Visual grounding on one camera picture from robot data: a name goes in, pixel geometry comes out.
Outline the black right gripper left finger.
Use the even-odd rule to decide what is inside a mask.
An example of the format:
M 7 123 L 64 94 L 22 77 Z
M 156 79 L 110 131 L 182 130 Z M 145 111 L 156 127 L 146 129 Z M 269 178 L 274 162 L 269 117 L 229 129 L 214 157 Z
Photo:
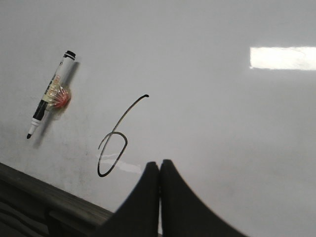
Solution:
M 119 209 L 92 234 L 93 237 L 157 237 L 159 169 L 146 164 L 137 185 Z

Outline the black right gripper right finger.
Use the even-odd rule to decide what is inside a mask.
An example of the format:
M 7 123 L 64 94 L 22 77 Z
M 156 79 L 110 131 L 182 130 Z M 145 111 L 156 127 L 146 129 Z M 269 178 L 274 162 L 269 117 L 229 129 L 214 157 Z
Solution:
M 160 167 L 161 219 L 164 237 L 243 237 L 191 190 L 171 160 Z

